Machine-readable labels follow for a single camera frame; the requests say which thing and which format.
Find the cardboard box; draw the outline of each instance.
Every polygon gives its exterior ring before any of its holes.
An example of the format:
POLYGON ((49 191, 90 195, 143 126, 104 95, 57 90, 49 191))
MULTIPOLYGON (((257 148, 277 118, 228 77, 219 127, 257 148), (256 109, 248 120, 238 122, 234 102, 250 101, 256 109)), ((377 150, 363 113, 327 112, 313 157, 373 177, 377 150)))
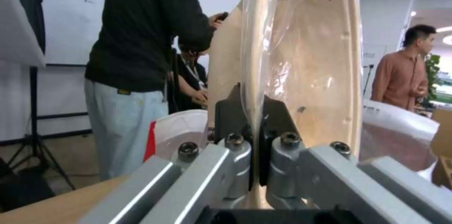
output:
POLYGON ((432 173, 432 182, 452 190, 452 158, 439 157, 432 173))
POLYGON ((432 173, 432 182, 452 190, 452 111, 436 109, 432 119, 440 124, 430 145, 439 158, 432 173))

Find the man in orange shirt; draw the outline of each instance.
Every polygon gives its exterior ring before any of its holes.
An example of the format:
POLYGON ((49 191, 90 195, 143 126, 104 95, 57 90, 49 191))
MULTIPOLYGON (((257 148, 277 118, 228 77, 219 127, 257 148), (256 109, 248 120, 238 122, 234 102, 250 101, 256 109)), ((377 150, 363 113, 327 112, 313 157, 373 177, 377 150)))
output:
POLYGON ((385 55, 378 64, 372 100, 413 111, 415 100, 428 96, 423 57, 431 52, 436 29, 417 25, 405 34, 403 50, 385 55))

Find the light blue jeans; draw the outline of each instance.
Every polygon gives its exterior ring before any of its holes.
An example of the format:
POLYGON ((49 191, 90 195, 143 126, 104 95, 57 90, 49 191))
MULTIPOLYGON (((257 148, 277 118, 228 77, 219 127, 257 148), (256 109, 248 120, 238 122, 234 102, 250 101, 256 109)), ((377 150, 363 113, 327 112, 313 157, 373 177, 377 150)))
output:
POLYGON ((168 115, 163 93, 132 92, 85 81, 89 120, 102 181, 137 170, 143 163, 150 123, 168 115))

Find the orange shirt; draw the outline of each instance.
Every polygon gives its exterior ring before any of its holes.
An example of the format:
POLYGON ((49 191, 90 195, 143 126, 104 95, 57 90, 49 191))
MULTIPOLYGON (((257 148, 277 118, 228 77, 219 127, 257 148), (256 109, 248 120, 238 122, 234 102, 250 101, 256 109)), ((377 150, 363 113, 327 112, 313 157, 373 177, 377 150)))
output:
POLYGON ((413 111, 416 99, 413 91, 421 86, 428 86, 425 62, 422 57, 409 57, 401 50, 385 55, 378 64, 372 100, 413 111))

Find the tripod stand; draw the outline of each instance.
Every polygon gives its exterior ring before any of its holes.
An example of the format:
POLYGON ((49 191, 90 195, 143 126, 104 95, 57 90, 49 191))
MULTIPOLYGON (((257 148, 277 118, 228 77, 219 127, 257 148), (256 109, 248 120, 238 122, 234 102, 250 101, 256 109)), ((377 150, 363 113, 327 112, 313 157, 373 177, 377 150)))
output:
POLYGON ((53 157, 50 150, 42 142, 41 136, 37 133, 37 67, 30 67, 30 100, 31 100, 31 134, 26 135, 21 147, 16 151, 13 157, 8 161, 8 165, 11 169, 16 169, 31 158, 37 158, 39 160, 39 166, 44 171, 49 167, 54 168, 63 178, 68 185, 75 190, 76 188, 69 180, 64 170, 61 168, 58 161, 53 157), (24 157, 18 163, 11 166, 18 155, 29 145, 32 148, 32 153, 27 157, 24 157))
POLYGON ((371 74, 372 69, 373 69, 373 65, 364 66, 363 68, 367 68, 367 67, 369 67, 369 72, 368 72, 368 77, 367 77, 367 79, 366 79, 366 85, 364 86, 363 96, 366 95, 366 89, 367 89, 367 85, 368 85, 368 83, 369 83, 369 78, 370 78, 370 74, 371 74))

